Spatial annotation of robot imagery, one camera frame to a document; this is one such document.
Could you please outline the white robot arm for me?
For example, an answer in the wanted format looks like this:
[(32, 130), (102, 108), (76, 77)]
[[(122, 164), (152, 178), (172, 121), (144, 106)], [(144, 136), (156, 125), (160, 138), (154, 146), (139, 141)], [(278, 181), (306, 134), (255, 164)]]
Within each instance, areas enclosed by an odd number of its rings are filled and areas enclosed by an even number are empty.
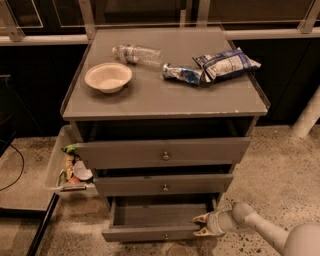
[(286, 231), (264, 219), (245, 202), (236, 203), (231, 210), (196, 216), (193, 222), (203, 224), (194, 233), (198, 237), (218, 237), (228, 232), (253, 230), (281, 256), (320, 256), (319, 223), (305, 223)]

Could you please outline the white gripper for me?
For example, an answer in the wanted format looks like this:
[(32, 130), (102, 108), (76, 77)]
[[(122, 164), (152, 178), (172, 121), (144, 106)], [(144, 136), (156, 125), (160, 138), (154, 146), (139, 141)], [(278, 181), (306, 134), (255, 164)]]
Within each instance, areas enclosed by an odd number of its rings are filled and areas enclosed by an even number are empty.
[(230, 211), (210, 212), (196, 216), (194, 223), (206, 223), (206, 227), (193, 233), (194, 236), (220, 236), (232, 231), (232, 215)]

